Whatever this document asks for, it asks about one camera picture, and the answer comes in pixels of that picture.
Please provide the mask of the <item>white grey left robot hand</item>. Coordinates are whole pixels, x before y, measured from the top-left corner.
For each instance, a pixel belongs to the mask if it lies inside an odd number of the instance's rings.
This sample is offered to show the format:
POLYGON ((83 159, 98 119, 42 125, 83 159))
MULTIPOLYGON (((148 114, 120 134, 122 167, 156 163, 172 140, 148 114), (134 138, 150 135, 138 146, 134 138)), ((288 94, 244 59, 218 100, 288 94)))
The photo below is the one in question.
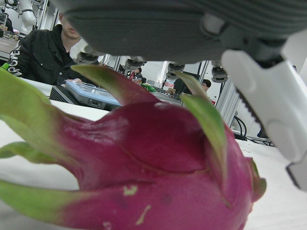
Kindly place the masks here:
POLYGON ((55 0, 100 54, 132 63, 219 60, 268 137, 307 188, 307 86, 282 56, 307 27, 304 0, 55 0))

